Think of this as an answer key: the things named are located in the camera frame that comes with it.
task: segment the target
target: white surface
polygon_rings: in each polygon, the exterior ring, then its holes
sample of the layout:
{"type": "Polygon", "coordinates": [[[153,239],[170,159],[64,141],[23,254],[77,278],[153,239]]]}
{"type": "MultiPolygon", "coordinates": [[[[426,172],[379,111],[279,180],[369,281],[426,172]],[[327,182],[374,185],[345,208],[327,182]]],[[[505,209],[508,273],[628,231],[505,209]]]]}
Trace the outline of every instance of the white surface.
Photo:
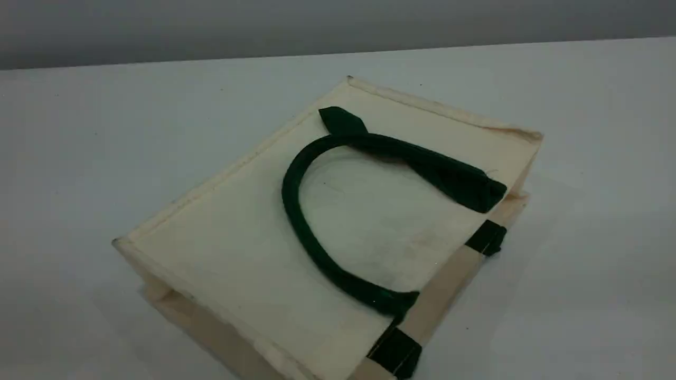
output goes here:
{"type": "Polygon", "coordinates": [[[346,74],[546,136],[417,379],[670,378],[674,68],[671,38],[0,72],[0,378],[227,379],[110,239],[346,74]]]}

